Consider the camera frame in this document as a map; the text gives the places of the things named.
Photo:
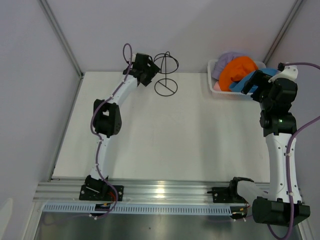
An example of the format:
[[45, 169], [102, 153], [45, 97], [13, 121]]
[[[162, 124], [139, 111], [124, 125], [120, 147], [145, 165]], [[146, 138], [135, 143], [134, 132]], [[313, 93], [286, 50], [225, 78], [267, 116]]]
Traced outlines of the orange bucket hat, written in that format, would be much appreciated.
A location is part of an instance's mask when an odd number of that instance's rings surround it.
[[218, 83], [222, 92], [230, 92], [232, 83], [241, 81], [251, 72], [258, 70], [256, 63], [248, 56], [240, 56], [230, 61], [220, 73]]

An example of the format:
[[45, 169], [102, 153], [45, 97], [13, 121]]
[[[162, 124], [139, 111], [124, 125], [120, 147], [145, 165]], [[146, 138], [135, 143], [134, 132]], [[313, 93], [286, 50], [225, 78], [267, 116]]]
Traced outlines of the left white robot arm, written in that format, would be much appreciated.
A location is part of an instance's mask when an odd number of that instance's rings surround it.
[[151, 56], [137, 53], [123, 71], [123, 77], [111, 96], [94, 101], [90, 130], [98, 137], [98, 144], [93, 167], [81, 186], [79, 200], [122, 201], [124, 186], [112, 185], [108, 181], [107, 174], [111, 142], [122, 128], [120, 107], [133, 90], [140, 84], [146, 87], [159, 71], [160, 68], [153, 62]]

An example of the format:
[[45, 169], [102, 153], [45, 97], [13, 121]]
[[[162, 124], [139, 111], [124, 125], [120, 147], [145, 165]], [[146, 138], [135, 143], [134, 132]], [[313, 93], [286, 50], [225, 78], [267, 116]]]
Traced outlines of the black wire hat stand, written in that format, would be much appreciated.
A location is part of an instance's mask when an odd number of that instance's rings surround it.
[[[172, 60], [175, 63], [175, 67], [172, 70], [168, 70], [168, 61]], [[154, 84], [154, 91], [161, 97], [171, 97], [175, 95], [179, 89], [179, 86], [177, 82], [170, 78], [169, 75], [175, 73], [179, 67], [180, 63], [179, 61], [171, 55], [170, 51], [158, 53], [153, 59], [153, 63], [156, 63], [157, 61], [160, 61], [159, 65], [159, 74], [163, 75], [162, 78], [156, 81]], [[169, 91], [169, 93], [160, 93], [157, 90], [157, 87], [164, 87], [166, 90]]]

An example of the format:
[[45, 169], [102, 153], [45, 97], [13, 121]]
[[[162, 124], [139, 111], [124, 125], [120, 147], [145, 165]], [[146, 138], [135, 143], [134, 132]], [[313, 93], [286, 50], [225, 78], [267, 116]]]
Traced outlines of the blue bucket hat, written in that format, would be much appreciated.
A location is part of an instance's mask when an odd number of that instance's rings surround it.
[[[275, 68], [259, 68], [260, 71], [262, 71], [264, 74], [267, 74], [271, 77], [273, 77], [275, 74], [278, 73], [278, 70]], [[249, 73], [248, 75], [246, 75], [242, 80], [240, 80], [239, 82], [233, 82], [230, 84], [229, 86], [229, 90], [231, 90], [234, 93], [240, 93], [242, 91], [242, 89], [245, 86], [245, 83], [252, 77], [252, 75], [255, 73], [256, 71], [253, 71], [251, 73]]]

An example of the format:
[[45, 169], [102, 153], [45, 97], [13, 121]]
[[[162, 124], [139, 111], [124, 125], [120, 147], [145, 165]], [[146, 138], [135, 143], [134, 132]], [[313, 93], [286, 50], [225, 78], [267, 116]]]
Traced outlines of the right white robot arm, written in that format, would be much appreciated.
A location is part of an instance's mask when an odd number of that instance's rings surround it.
[[234, 177], [228, 197], [233, 202], [244, 199], [252, 207], [256, 223], [291, 227], [307, 219], [311, 210], [300, 195], [295, 165], [297, 122], [290, 113], [298, 93], [294, 80], [255, 71], [245, 82], [243, 94], [256, 86], [251, 98], [260, 104], [260, 126], [268, 155], [270, 183], [268, 192], [260, 190], [250, 178]]

